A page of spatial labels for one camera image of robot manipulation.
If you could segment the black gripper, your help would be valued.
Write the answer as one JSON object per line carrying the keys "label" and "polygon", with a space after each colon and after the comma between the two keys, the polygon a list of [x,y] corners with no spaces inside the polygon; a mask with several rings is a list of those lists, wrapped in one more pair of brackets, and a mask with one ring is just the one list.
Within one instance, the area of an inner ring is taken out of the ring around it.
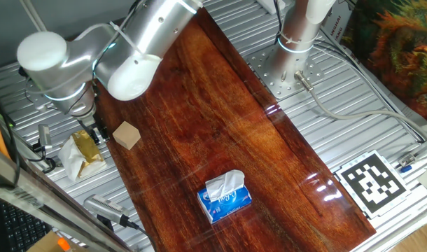
{"label": "black gripper", "polygon": [[90,136],[92,137],[96,145],[105,144],[109,140],[109,135],[106,131],[106,126],[100,117],[94,117],[93,119],[94,123],[92,123]]}

